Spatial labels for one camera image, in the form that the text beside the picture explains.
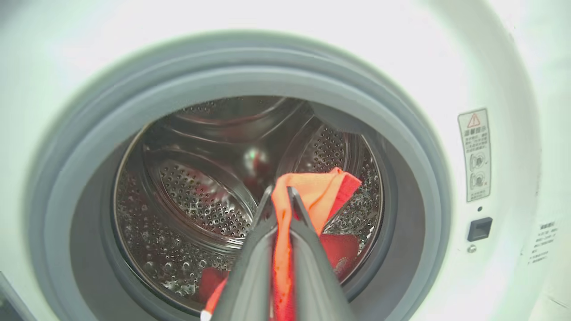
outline warning triangle symbol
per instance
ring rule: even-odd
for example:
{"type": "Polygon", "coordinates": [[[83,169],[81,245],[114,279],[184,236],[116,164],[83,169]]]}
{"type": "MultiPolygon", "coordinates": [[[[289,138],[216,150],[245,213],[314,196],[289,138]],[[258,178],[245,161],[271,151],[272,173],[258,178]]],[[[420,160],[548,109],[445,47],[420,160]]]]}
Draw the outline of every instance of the warning triangle symbol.
{"type": "Polygon", "coordinates": [[[476,113],[472,114],[472,118],[470,118],[470,122],[468,123],[468,128],[476,127],[480,125],[480,119],[476,113]]]}

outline stainless steel drum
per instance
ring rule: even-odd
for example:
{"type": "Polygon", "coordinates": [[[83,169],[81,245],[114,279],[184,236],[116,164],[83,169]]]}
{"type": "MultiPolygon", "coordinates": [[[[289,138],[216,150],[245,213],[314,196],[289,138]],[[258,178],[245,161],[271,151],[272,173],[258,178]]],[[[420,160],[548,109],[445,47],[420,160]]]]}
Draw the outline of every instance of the stainless steel drum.
{"type": "Polygon", "coordinates": [[[202,271],[230,270],[265,188],[287,172],[357,176],[362,186],[324,233],[360,239],[348,280],[368,257],[383,218],[377,160],[360,136],[317,119],[308,102],[238,97],[190,106],[141,130],[114,189],[115,234],[133,272],[183,310],[199,311],[202,271]]]}

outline washing machine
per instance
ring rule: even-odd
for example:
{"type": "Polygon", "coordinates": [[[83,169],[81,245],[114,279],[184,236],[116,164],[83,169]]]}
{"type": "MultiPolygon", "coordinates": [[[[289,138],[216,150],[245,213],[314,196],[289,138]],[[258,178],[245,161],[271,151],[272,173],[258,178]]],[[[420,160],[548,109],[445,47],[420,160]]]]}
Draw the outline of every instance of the washing machine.
{"type": "Polygon", "coordinates": [[[358,240],[358,320],[529,315],[560,168],[486,2],[2,6],[0,284],[23,319],[198,320],[264,189],[333,167],[362,181],[325,228],[358,240]]]}

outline black latch receptacle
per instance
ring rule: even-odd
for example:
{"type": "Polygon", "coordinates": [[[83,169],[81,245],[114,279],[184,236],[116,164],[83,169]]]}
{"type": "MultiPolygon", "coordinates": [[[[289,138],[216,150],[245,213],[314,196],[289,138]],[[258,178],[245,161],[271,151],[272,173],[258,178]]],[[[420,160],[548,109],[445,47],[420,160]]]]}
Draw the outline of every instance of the black latch receptacle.
{"type": "Polygon", "coordinates": [[[470,223],[470,232],[468,232],[468,241],[474,242],[477,240],[488,238],[491,229],[492,229],[492,218],[482,218],[482,219],[473,220],[470,223]]]}

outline warning label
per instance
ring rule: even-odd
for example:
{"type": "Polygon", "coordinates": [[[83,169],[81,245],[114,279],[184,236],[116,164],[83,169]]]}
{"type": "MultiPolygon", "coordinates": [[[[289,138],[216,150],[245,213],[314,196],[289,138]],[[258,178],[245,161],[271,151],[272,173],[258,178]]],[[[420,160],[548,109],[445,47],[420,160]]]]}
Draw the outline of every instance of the warning label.
{"type": "Polygon", "coordinates": [[[466,161],[466,201],[490,195],[492,158],[486,109],[458,116],[466,161]]]}
{"type": "Polygon", "coordinates": [[[532,235],[531,244],[529,246],[528,265],[547,260],[549,250],[552,247],[555,236],[557,235],[557,226],[555,221],[540,224],[532,235]]]}

